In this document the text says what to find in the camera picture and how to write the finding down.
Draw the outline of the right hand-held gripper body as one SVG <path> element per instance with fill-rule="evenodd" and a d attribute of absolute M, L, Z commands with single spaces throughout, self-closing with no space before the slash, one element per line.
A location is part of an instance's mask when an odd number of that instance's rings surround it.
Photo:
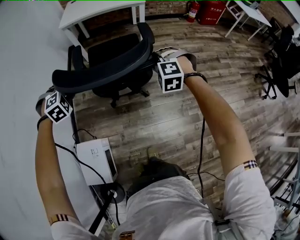
<path fill-rule="evenodd" d="M 181 91 L 183 89 L 184 72 L 179 65 L 178 58 L 186 57 L 196 71 L 197 58 L 183 49 L 161 48 L 155 53 L 158 55 L 158 62 L 154 71 L 158 75 L 158 82 L 164 94 Z"/>

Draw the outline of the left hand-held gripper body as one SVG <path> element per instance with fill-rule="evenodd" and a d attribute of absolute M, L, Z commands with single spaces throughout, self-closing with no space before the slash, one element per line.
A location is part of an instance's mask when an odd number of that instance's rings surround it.
<path fill-rule="evenodd" d="M 42 110 L 53 123 L 59 123 L 71 115 L 73 108 L 67 98 L 52 86 L 38 98 L 36 111 L 41 114 Z"/>

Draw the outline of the person's right hand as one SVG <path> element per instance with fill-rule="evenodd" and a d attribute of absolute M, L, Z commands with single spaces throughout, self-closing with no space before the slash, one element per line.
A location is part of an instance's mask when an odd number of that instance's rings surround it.
<path fill-rule="evenodd" d="M 185 57 L 185 56 L 180 56 L 177 58 L 179 64 L 180 64 L 180 67 L 183 71 L 184 74 L 190 74 L 190 73 L 194 73 L 194 69 L 193 69 L 193 65 L 192 63 L 190 62 L 190 60 Z"/>

